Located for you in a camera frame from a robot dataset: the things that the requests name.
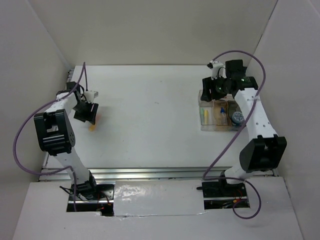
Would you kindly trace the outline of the yellow translucent highlighter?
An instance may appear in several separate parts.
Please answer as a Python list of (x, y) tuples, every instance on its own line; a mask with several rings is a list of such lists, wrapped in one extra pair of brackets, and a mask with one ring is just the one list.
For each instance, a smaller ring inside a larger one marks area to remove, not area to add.
[(204, 125), (209, 125), (210, 124), (210, 114), (207, 109), (205, 109), (203, 112), (203, 118), (204, 118)]

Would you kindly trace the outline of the clear blue cap glue bottle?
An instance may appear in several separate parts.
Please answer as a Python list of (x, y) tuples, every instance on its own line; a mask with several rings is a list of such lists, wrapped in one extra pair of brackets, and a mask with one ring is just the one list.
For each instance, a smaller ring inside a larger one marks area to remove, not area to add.
[(222, 126), (228, 125), (227, 115), (226, 115), (225, 109), (223, 107), (220, 108), (220, 122), (221, 122)]

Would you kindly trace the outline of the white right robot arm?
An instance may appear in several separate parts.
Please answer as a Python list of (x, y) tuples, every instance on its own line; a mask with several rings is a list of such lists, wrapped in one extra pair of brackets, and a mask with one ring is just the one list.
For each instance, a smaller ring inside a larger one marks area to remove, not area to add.
[(248, 144), (240, 152), (238, 163), (221, 173), (218, 190), (223, 196), (230, 196), (240, 180), (277, 168), (287, 140), (272, 127), (258, 94), (258, 84), (253, 76), (246, 75), (241, 59), (225, 63), (212, 60), (207, 66), (212, 74), (202, 80), (201, 99), (209, 102), (232, 95), (248, 131)]

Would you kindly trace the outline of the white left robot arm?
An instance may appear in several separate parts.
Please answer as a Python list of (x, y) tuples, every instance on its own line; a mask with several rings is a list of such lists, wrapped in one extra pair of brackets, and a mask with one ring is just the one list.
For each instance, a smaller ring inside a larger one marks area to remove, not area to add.
[(71, 179), (70, 192), (93, 200), (98, 196), (99, 187), (75, 150), (76, 136), (69, 115), (74, 111), (76, 120), (95, 125), (99, 104), (94, 100), (99, 93), (86, 90), (81, 94), (81, 87), (74, 81), (66, 86), (66, 90), (57, 92), (56, 101), (46, 111), (34, 115), (37, 139), (40, 149), (66, 168)]

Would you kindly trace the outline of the green translucent highlighter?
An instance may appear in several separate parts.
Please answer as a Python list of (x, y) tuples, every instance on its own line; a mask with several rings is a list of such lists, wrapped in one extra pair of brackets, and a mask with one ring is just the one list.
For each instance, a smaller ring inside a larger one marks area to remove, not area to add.
[(200, 111), (200, 121), (201, 121), (201, 125), (204, 125), (204, 124), (205, 124), (205, 115), (204, 115), (205, 110), (204, 110), (203, 107), (201, 107), (201, 108), (199, 109), (199, 111)]

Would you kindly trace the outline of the orange pink highlighter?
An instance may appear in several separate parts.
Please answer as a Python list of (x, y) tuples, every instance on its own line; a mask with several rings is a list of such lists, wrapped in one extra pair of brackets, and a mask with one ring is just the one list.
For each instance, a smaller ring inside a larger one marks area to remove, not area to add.
[(94, 124), (91, 124), (90, 126), (89, 126), (89, 128), (88, 128), (88, 130), (90, 131), (90, 132), (94, 132), (95, 131), (95, 129), (97, 128), (97, 126), (98, 126), (98, 123), (99, 123), (99, 121), (100, 121), (100, 119), (101, 119), (101, 114), (100, 113), (98, 113), (97, 115), (96, 115), (96, 118), (95, 118), (95, 123)]

